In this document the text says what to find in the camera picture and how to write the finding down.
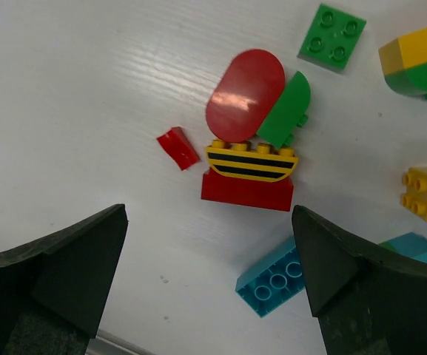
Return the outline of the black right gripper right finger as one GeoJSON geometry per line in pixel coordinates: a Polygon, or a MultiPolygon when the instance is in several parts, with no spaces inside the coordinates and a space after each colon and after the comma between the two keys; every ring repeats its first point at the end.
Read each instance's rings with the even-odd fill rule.
{"type": "Polygon", "coordinates": [[[292,227],[328,354],[427,354],[427,263],[358,237],[305,206],[292,227]]]}

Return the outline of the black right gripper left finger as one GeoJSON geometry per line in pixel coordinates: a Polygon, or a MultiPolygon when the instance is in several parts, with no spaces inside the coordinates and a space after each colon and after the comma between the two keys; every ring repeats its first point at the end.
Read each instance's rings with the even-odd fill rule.
{"type": "Polygon", "coordinates": [[[115,204],[0,252],[0,354],[84,354],[95,338],[127,234],[115,204]]]}

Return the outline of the red rectangular lego brick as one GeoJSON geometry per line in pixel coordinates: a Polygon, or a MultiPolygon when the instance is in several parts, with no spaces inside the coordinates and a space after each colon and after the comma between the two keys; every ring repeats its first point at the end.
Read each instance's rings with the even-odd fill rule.
{"type": "Polygon", "coordinates": [[[293,191],[294,185],[289,177],[270,183],[226,177],[209,169],[203,174],[201,199],[289,212],[293,191]]]}

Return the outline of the yellow black striped lego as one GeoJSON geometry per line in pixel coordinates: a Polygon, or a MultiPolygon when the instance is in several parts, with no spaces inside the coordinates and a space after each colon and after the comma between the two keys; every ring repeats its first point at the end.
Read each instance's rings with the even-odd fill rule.
{"type": "Polygon", "coordinates": [[[219,175],[267,183],[290,176],[299,161],[292,147],[276,149],[269,143],[259,143],[254,149],[250,141],[213,140],[205,150],[210,168],[219,175]]]}

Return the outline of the yellow and green lego stack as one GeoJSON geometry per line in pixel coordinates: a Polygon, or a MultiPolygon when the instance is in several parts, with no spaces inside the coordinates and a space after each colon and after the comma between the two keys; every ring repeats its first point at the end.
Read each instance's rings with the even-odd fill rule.
{"type": "Polygon", "coordinates": [[[378,53],[385,82],[391,90],[427,100],[427,27],[397,37],[378,53]]]}

